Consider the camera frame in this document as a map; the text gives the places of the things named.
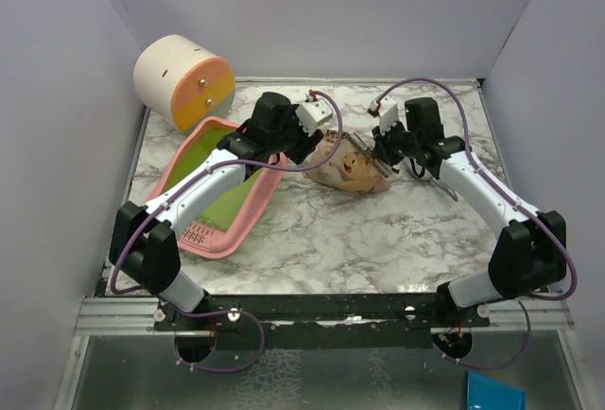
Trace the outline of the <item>clear bag sealing clip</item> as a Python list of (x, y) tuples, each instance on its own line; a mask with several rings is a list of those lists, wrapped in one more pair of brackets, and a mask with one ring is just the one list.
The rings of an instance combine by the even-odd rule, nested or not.
[(356, 132), (349, 133), (347, 141), (355, 148), (357, 152), (360, 152), (365, 158), (370, 160), (370, 163), (374, 166), (374, 168), (378, 171), (380, 175), (382, 175), (386, 179), (390, 177), (390, 168), (385, 164), (379, 162), (376, 158), (374, 158), (374, 156), (372, 155), (373, 149), (368, 144), (366, 144)]

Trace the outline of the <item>beige cat litter bag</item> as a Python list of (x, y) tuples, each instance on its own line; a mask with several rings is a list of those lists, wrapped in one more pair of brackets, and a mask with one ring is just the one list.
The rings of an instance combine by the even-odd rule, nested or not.
[(391, 187), (389, 178), (380, 175), (370, 160), (355, 150), (347, 141), (349, 133), (342, 132), (341, 142), (329, 161), (305, 171), (303, 175), (316, 183), (351, 193), (373, 194), (387, 191)]

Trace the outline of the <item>metal litter scoop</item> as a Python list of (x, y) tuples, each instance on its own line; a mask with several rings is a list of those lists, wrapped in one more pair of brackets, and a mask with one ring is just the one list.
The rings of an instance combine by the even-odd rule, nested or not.
[(438, 187), (439, 189), (441, 189), (451, 199), (453, 199), (455, 202), (458, 202), (458, 194), (449, 185), (447, 185), (447, 184), (443, 183), (441, 180), (436, 179), (435, 177), (433, 177), (426, 170), (425, 167), (421, 167), (420, 170), (417, 170), (414, 167), (414, 163), (412, 165), (413, 165), (413, 167), (412, 167), (412, 174), (414, 175), (414, 177), (416, 179), (419, 179), (419, 180), (422, 180), (422, 181), (430, 181), (436, 187)]

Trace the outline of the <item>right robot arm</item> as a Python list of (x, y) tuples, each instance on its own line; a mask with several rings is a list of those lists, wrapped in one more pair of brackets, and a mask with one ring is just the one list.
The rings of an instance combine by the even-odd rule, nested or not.
[(435, 99), (414, 98), (400, 110), (384, 97), (372, 102), (369, 113), (379, 120), (372, 131), (374, 158), (391, 166), (405, 159), (417, 163), (468, 202), (496, 238), (483, 270), (439, 286), (434, 314), (441, 324), (455, 326), (471, 306), (515, 299), (565, 278), (563, 218), (526, 204), (462, 138), (445, 135)]

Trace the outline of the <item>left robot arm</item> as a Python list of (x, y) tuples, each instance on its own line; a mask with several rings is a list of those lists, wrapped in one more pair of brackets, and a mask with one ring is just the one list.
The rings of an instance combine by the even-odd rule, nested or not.
[(283, 155), (305, 171), (303, 162), (322, 139), (320, 126), (341, 118), (333, 101), (317, 91), (300, 104), (274, 92), (263, 93), (251, 117), (223, 136), (209, 156), (167, 192), (140, 206), (126, 202), (117, 211), (109, 260), (136, 286), (176, 308), (176, 318), (195, 330), (208, 320), (206, 291), (181, 267), (178, 240), (216, 200)]

